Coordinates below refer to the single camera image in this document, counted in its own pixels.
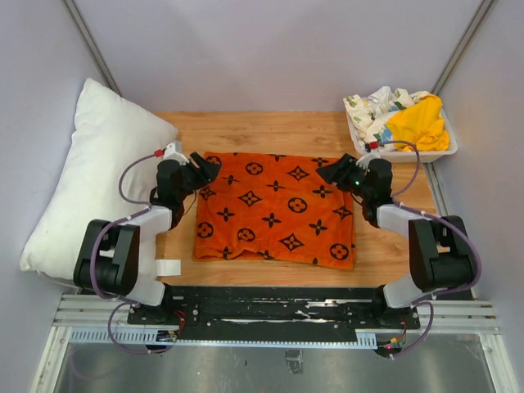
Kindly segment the orange monogram pillowcase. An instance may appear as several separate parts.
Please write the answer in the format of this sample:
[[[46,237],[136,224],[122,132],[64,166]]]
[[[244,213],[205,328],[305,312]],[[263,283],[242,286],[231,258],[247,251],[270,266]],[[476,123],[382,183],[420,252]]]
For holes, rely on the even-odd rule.
[[[354,201],[318,169],[333,158],[207,152],[221,166],[199,191],[193,257],[281,260],[351,271]]]

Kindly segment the white pillow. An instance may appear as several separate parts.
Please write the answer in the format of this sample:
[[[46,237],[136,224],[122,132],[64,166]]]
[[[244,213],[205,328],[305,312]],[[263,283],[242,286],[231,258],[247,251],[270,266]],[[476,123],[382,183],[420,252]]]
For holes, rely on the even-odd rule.
[[[87,79],[75,109],[75,130],[54,195],[20,257],[20,269],[73,278],[90,221],[139,211],[156,185],[149,155],[178,137],[170,123]]]

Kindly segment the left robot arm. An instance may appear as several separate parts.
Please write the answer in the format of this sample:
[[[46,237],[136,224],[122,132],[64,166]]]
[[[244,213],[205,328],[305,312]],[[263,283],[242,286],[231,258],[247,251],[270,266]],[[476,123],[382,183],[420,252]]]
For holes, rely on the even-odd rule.
[[[148,200],[138,203],[140,211],[115,221],[89,222],[73,281],[102,299],[125,301],[142,323],[167,324],[181,315],[169,285],[158,281],[155,274],[141,274],[139,264],[156,262],[156,253],[148,250],[147,243],[179,224],[185,198],[215,181],[221,164],[196,152],[185,156],[171,146],[149,156],[159,163]]]

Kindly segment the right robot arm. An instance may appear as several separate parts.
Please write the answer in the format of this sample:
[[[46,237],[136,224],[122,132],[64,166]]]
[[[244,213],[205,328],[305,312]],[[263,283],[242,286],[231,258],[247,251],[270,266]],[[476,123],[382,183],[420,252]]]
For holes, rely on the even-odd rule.
[[[391,190],[390,161],[373,153],[360,159],[345,154],[317,173],[325,183],[359,197],[363,217],[373,227],[409,241],[409,273],[378,287],[364,317],[388,328],[425,300],[477,284],[480,256],[463,220],[456,215],[431,215],[398,201]]]

